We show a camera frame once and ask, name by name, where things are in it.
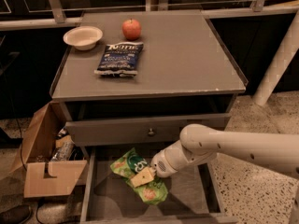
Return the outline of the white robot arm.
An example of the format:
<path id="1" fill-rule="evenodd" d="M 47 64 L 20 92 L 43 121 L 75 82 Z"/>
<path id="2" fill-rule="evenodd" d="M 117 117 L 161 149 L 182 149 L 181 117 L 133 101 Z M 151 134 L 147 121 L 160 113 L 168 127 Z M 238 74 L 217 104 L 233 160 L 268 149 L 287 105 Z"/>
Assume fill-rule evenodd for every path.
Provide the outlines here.
<path id="1" fill-rule="evenodd" d="M 143 187 L 156 176 L 169 177 L 181 169 L 204 164 L 222 153 L 296 178 L 299 168 L 299 136 L 278 133 L 223 132 L 191 124 L 182 129 L 179 140 L 157 153 L 151 166 L 130 179 Z"/>

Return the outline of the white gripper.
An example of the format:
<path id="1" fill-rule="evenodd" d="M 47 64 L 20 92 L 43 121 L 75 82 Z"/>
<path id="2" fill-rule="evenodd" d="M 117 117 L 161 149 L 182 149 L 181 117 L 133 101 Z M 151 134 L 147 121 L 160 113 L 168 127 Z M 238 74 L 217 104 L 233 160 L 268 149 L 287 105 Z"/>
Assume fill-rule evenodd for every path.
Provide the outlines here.
<path id="1" fill-rule="evenodd" d="M 150 163 L 152 168 L 145 167 L 130 179 L 133 187 L 136 188 L 153 181 L 155 172 L 160 178 L 167 178 L 175 174 L 178 169 L 171 164 L 171 154 L 172 151 L 169 148 L 165 148 L 155 154 Z"/>

